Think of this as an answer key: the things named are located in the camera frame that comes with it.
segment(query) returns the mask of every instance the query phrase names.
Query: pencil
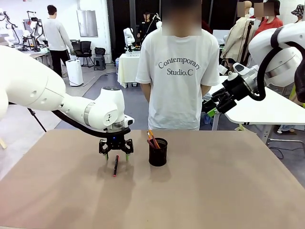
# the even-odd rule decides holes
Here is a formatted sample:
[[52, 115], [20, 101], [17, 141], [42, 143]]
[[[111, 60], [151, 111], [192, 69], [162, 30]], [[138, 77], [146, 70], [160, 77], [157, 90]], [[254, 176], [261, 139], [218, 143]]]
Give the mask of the pencil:
[[146, 131], [147, 135], [148, 135], [148, 140], [152, 140], [151, 135], [149, 134], [148, 131]]
[[159, 146], [157, 140], [156, 140], [156, 139], [154, 138], [154, 136], [153, 136], [153, 132], [152, 132], [151, 130], [149, 130], [149, 133], [151, 134], [151, 137], [153, 138], [152, 140], [153, 140], [154, 145], [156, 146], [156, 148], [157, 148], [157, 149], [160, 149], [160, 146]]
[[119, 155], [115, 156], [115, 165], [114, 165], [114, 171], [113, 176], [116, 177], [116, 171], [118, 169], [118, 163], [119, 163]]
[[154, 149], [156, 148], [150, 140], [146, 140], [146, 141], [152, 148], [154, 148]]

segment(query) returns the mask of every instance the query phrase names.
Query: red shirt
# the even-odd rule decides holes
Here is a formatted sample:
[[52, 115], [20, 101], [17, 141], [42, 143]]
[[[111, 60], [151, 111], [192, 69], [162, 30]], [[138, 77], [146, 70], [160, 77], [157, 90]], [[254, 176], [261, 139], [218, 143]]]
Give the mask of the red shirt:
[[209, 25], [204, 20], [201, 20], [201, 28], [203, 30], [205, 30], [205, 31], [208, 31], [210, 34], [213, 34], [213, 32], [210, 29]]
[[267, 21], [268, 21], [267, 19], [263, 20], [263, 22], [261, 23], [261, 25], [258, 27], [257, 31], [255, 32], [254, 36], [256, 36], [257, 34], [259, 34], [262, 31], [272, 29], [272, 28], [280, 28], [283, 26], [283, 22], [277, 17], [275, 17], [271, 23], [267, 23]]

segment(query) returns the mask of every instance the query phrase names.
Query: white table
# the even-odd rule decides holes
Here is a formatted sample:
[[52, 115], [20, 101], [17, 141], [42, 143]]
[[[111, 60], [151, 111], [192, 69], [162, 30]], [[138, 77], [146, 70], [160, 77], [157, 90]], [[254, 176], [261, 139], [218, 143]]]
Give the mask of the white table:
[[52, 58], [50, 52], [34, 52], [34, 51], [27, 51], [27, 52], [22, 52], [26, 55], [29, 55], [30, 57], [37, 59], [41, 57], [42, 63], [45, 64], [46, 66], [52, 68]]
[[138, 72], [139, 56], [129, 56], [122, 54], [119, 60], [118, 82], [124, 88], [127, 83], [134, 83]]
[[[221, 88], [222, 84], [214, 86], [210, 93], [213, 94]], [[305, 125], [305, 109], [269, 88], [265, 90], [266, 98], [263, 101], [258, 102], [247, 96], [241, 101], [236, 101], [237, 106], [225, 113], [226, 117], [236, 124], [264, 125], [260, 134], [264, 143], [269, 139], [272, 125]], [[216, 115], [213, 130], [217, 130], [218, 118], [219, 115]]]

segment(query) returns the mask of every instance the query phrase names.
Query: black pants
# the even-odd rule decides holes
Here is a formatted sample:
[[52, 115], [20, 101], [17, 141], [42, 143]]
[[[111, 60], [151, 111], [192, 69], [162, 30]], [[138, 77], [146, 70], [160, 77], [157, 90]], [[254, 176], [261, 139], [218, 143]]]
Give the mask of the black pants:
[[66, 61], [70, 59], [68, 50], [65, 51], [54, 51], [50, 50], [52, 63], [53, 63], [53, 70], [62, 77], [61, 74], [61, 60], [66, 65]]

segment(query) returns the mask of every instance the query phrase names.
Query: black cable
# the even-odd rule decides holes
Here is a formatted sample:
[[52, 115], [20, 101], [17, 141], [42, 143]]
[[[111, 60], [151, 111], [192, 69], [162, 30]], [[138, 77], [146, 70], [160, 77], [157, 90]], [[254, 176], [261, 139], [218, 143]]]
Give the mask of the black cable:
[[149, 27], [148, 27], [148, 29], [147, 29], [147, 31], [146, 31], [144, 37], [143, 37], [142, 40], [140, 41], [140, 45], [142, 45], [142, 43], [143, 43], [145, 37], [147, 36], [147, 33], [148, 33], [148, 31], [149, 31], [149, 28], [151, 27], [151, 25], [152, 25], [152, 23], [153, 23], [154, 20], [157, 21], [157, 20], [159, 20], [159, 19], [157, 18], [157, 19], [153, 19], [153, 20], [152, 20], [152, 22], [150, 23], [150, 25], [149, 25]]
[[10, 22], [10, 20], [9, 20], [9, 18], [8, 18], [8, 17], [6, 18], [6, 20], [7, 20], [7, 21], [8, 21], [8, 22], [9, 22], [11, 25], [13, 25], [13, 26], [17, 27], [15, 24], [13, 24], [13, 23], [11, 23], [11, 22]]
[[265, 73], [267, 70], [267, 67], [270, 63], [270, 61], [281, 51], [283, 50], [280, 47], [276, 47], [273, 48], [264, 58], [264, 60], [262, 61], [258, 73], [257, 73], [257, 89], [258, 89], [258, 94], [259, 95], [255, 95], [253, 93], [250, 93], [249, 96], [256, 100], [256, 101], [262, 101], [266, 98], [266, 91], [265, 91], [265, 82], [264, 82], [264, 78], [265, 78]]
[[295, 149], [284, 149], [284, 148], [279, 148], [279, 147], [272, 146], [269, 149], [276, 149], [276, 150], [278, 150], [280, 152], [280, 154], [282, 155], [282, 157], [278, 157], [278, 156], [276, 156], [276, 157], [278, 159], [282, 160], [282, 159], [284, 159], [284, 154], [282, 153], [281, 150], [295, 151], [297, 149], [303, 149], [303, 148], [299, 147], [299, 148], [295, 148]]
[[243, 31], [242, 37], [240, 38], [240, 39], [242, 40], [242, 42], [240, 43], [239, 53], [238, 53], [237, 59], [239, 58], [240, 50], [242, 49], [242, 45], [243, 45], [244, 31]]
[[42, 33], [36, 38], [36, 43], [39, 43], [39, 42], [38, 42], [38, 38], [40, 38], [40, 37], [43, 35], [43, 33], [44, 33], [42, 24], [41, 24], [41, 29], [42, 29]]
[[14, 43], [14, 44], [20, 44], [20, 39], [19, 39], [19, 37], [18, 37], [18, 35], [17, 35], [17, 33], [16, 33], [15, 29], [13, 29], [13, 31], [14, 31], [14, 33], [15, 33], [15, 35], [16, 35], [16, 37], [17, 37], [17, 39], [18, 39], [18, 43]]
[[121, 132], [114, 132], [114, 133], [105, 133], [105, 132], [99, 132], [99, 131], [95, 131], [95, 130], [91, 130], [87, 127], [85, 127], [84, 125], [74, 121], [73, 119], [69, 118], [68, 116], [66, 116], [63, 112], [61, 111], [52, 111], [53, 114], [55, 114], [57, 117], [59, 117], [61, 120], [69, 123], [70, 125], [74, 126], [75, 128], [77, 129], [80, 129], [81, 131], [89, 134], [89, 135], [92, 135], [92, 136], [95, 136], [95, 137], [100, 137], [100, 138], [108, 138], [108, 137], [112, 137], [112, 136], [117, 136], [118, 134], [121, 134], [121, 135], [125, 135], [127, 133], [129, 133], [131, 130], [130, 128], [125, 128], [124, 130], [122, 130]]

